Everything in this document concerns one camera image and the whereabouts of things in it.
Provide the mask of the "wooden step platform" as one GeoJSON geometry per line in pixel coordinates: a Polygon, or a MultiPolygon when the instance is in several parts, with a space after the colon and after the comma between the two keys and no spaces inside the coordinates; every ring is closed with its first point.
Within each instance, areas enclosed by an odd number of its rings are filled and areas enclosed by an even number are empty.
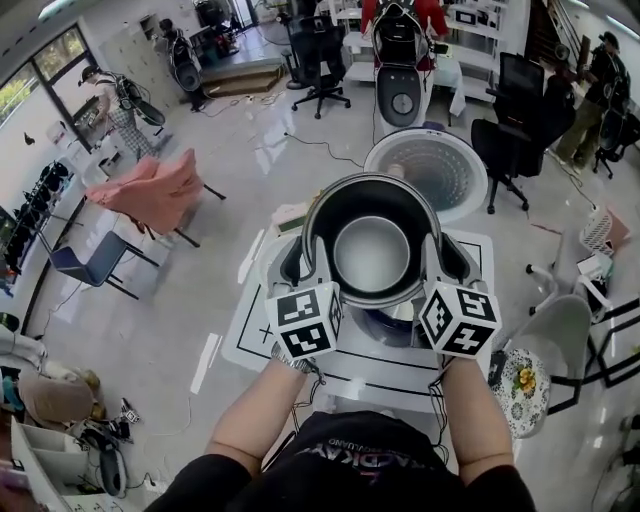
{"type": "Polygon", "coordinates": [[[282,78],[285,66],[277,59],[233,64],[203,72],[202,88],[211,98],[255,95],[270,91],[282,78]]]}

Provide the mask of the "person's black printed shirt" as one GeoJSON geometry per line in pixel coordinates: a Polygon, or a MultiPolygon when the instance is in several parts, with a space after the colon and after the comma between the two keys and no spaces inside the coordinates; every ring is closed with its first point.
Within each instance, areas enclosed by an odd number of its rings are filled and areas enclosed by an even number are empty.
{"type": "Polygon", "coordinates": [[[512,466],[470,484],[450,472],[429,438],[367,411],[315,413],[273,464],[253,476],[203,455],[145,512],[536,512],[512,466]]]}

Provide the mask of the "silver wristwatch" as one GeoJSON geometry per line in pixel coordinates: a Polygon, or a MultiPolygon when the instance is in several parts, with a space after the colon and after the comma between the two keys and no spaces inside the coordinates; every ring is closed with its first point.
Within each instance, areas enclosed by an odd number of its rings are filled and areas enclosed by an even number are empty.
{"type": "Polygon", "coordinates": [[[286,356],[284,350],[281,348],[281,346],[278,343],[275,343],[271,349],[271,359],[279,361],[285,364],[286,366],[293,368],[296,371],[299,371],[303,374],[310,374],[310,373],[320,374],[320,370],[316,365],[314,358],[291,360],[286,356]]]}

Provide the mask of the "navy blue rice cooker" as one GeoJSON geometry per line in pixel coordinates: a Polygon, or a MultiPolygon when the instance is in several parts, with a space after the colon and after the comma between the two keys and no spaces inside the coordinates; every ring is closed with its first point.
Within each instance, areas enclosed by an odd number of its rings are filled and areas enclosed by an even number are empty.
{"type": "MultiPolygon", "coordinates": [[[[477,210],[488,188],[484,165],[472,147],[442,130],[411,128],[383,137],[367,155],[364,170],[392,174],[409,182],[431,205],[442,226],[477,210]]],[[[409,347],[424,300],[420,293],[390,308],[355,313],[353,318],[378,342],[409,347]]]]}

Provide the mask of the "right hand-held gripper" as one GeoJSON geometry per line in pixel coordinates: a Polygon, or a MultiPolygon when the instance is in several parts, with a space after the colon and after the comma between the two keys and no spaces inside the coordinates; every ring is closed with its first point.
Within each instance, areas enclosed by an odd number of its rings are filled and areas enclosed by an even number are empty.
{"type": "Polygon", "coordinates": [[[414,305],[412,346],[437,354],[476,359],[502,329],[497,298],[479,265],[461,244],[442,233],[440,246],[426,235],[421,294],[414,305]]]}

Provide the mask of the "table with pale cloth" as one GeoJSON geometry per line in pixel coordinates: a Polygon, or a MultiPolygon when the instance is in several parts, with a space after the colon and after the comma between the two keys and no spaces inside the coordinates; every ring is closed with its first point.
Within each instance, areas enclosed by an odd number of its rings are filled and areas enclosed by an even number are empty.
{"type": "Polygon", "coordinates": [[[451,125],[452,119],[459,117],[466,107],[466,95],[460,63],[453,58],[438,59],[434,85],[446,88],[451,93],[448,109],[448,125],[451,125]]]}

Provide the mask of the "person's left forearm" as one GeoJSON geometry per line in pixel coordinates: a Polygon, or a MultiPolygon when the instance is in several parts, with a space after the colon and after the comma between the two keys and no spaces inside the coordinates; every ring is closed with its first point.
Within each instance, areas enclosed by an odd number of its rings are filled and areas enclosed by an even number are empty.
{"type": "Polygon", "coordinates": [[[283,431],[307,375],[279,360],[270,361],[223,413],[205,452],[238,462],[251,476],[283,431]]]}

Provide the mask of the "person's right forearm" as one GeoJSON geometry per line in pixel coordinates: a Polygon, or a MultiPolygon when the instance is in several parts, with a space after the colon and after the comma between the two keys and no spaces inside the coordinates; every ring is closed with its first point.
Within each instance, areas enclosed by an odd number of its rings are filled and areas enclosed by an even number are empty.
{"type": "Polygon", "coordinates": [[[442,388],[463,483],[468,486],[496,467],[512,466],[509,426],[477,362],[452,359],[444,372],[442,388]]]}

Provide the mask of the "dark metal pot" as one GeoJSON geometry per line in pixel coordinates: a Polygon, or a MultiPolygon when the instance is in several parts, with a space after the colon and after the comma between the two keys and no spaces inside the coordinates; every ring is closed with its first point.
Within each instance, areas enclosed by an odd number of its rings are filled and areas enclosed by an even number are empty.
{"type": "Polygon", "coordinates": [[[302,230],[308,265],[324,245],[331,280],[344,302],[384,309],[422,291],[423,246],[442,246],[439,219],[406,180],[385,173],[358,173],[329,185],[310,207],[302,230]]]}

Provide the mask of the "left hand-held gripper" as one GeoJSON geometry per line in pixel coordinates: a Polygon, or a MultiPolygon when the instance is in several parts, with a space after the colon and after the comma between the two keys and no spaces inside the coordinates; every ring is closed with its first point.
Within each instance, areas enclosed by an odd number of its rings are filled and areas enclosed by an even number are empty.
{"type": "MultiPolygon", "coordinates": [[[[300,260],[303,255],[302,236],[298,235],[280,265],[284,283],[295,289],[300,282],[300,260]]],[[[325,242],[314,236],[308,251],[312,286],[265,301],[271,330],[288,360],[303,360],[333,352],[343,318],[340,287],[332,281],[325,242]]]]}

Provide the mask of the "white perforated steamer tray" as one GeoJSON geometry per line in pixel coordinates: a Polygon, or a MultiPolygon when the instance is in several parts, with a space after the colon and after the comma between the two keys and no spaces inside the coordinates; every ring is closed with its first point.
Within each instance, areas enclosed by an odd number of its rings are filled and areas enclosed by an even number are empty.
{"type": "Polygon", "coordinates": [[[266,298],[267,299],[274,299],[274,298],[288,295],[290,293],[301,290],[301,287],[300,287],[301,278],[302,278],[301,260],[300,260],[300,282],[297,288],[292,289],[286,283],[284,283],[279,272],[280,265],[285,257],[285,254],[290,249],[291,244],[293,243],[295,238],[288,240],[286,244],[275,255],[271,263],[268,265],[267,273],[266,273],[266,298]]]}

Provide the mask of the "black office chair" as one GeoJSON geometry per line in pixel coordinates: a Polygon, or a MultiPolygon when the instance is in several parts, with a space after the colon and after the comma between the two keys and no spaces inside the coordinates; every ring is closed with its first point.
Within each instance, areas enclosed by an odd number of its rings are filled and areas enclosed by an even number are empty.
{"type": "Polygon", "coordinates": [[[503,52],[498,83],[486,93],[495,98],[497,120],[474,120],[471,145],[491,180],[487,213],[495,213],[500,184],[521,200],[523,211],[528,211],[528,199],[513,180],[539,175],[546,150],[573,125],[576,110],[572,73],[562,65],[546,77],[541,65],[522,55],[503,52]]]}
{"type": "Polygon", "coordinates": [[[298,21],[298,30],[290,37],[298,66],[293,77],[307,89],[306,96],[292,104],[293,111],[302,103],[317,101],[314,117],[321,118],[326,99],[342,102],[345,108],[351,101],[344,96],[342,82],[346,66],[342,57],[345,30],[334,25],[330,16],[309,16],[298,21]]]}
{"type": "Polygon", "coordinates": [[[634,114],[623,113],[616,109],[606,111],[599,132],[599,146],[595,152],[593,173],[598,172],[602,164],[609,179],[613,178],[613,172],[609,163],[619,162],[627,147],[640,141],[640,119],[634,114]]]}

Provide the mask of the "white open cabinet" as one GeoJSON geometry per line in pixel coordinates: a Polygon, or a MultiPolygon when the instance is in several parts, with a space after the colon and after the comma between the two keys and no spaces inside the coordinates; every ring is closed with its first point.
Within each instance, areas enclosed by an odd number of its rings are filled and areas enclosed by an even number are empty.
{"type": "Polygon", "coordinates": [[[11,453],[46,512],[141,512],[127,498],[119,450],[100,434],[86,443],[69,434],[11,421],[11,453]]]}

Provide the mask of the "floral patterned round stool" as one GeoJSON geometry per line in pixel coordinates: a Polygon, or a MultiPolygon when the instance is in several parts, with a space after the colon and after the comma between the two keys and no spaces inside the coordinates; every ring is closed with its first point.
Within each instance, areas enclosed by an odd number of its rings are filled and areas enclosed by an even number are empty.
{"type": "Polygon", "coordinates": [[[496,351],[492,354],[489,386],[509,425],[514,439],[529,438],[541,428],[549,408],[551,379],[542,361],[526,349],[496,351]],[[519,367],[531,367],[536,387],[523,393],[514,388],[519,367]]]}

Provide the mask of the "chair with pink cloth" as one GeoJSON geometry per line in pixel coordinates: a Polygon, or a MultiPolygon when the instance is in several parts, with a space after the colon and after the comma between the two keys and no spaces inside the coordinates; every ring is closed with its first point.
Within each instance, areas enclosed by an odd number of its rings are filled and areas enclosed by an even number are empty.
{"type": "Polygon", "coordinates": [[[198,248],[200,244],[182,232],[181,222],[204,190],[226,199],[199,176],[195,150],[189,148],[175,161],[145,156],[125,175],[88,187],[85,196],[96,205],[126,215],[148,232],[175,233],[198,248]]]}

